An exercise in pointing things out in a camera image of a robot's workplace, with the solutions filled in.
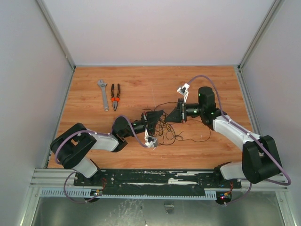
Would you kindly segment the black zip tie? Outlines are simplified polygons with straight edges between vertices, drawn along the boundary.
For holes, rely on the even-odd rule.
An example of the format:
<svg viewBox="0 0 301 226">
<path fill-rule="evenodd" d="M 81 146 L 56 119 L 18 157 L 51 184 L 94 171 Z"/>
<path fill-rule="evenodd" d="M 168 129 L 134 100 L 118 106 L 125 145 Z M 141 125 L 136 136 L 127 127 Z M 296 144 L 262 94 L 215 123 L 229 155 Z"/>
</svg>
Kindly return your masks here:
<svg viewBox="0 0 301 226">
<path fill-rule="evenodd" d="M 170 132 L 171 131 L 171 125 L 168 122 L 166 122 L 167 113 L 164 110 L 162 110 L 162 111 L 163 111 L 163 113 L 162 113 L 162 116 L 160 118 L 160 127 L 161 127 L 162 130 L 166 129 L 167 131 Z"/>
</svg>

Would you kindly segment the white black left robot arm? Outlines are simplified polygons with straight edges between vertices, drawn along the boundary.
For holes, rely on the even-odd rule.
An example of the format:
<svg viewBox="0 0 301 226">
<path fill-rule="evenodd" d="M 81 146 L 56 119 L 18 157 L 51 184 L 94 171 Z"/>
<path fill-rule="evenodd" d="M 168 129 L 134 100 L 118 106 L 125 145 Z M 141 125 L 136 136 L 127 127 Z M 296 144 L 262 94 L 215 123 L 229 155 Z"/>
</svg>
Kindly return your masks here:
<svg viewBox="0 0 301 226">
<path fill-rule="evenodd" d="M 87 153 L 94 149 L 119 152 L 127 145 L 127 137 L 135 137 L 143 148 L 156 148 L 158 139 L 154 134 L 162 115 L 162 110 L 143 112 L 141 119 L 134 122 L 120 115 L 109 133 L 92 131 L 77 123 L 53 140 L 50 150 L 56 163 L 80 173 L 86 182 L 95 186 L 100 183 L 101 174 L 97 165 L 86 157 Z"/>
</svg>

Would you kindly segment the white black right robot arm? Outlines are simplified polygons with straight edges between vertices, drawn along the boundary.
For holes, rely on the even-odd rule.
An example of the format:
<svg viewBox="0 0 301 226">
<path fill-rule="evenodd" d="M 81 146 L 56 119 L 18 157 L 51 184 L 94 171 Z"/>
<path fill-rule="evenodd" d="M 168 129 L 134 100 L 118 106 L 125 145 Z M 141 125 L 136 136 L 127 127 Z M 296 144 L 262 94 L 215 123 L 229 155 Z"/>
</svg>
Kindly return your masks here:
<svg viewBox="0 0 301 226">
<path fill-rule="evenodd" d="M 214 184 L 225 187 L 231 179 L 246 179 L 257 184 L 278 175 L 282 166 L 275 140 L 269 136 L 255 134 L 235 123 L 215 102 L 211 87 L 198 89 L 198 102 L 188 104 L 188 85 L 177 91 L 179 98 L 174 110 L 166 117 L 166 122 L 184 123 L 188 117 L 200 117 L 209 129 L 224 135 L 242 151 L 241 162 L 227 162 L 215 168 Z"/>
</svg>

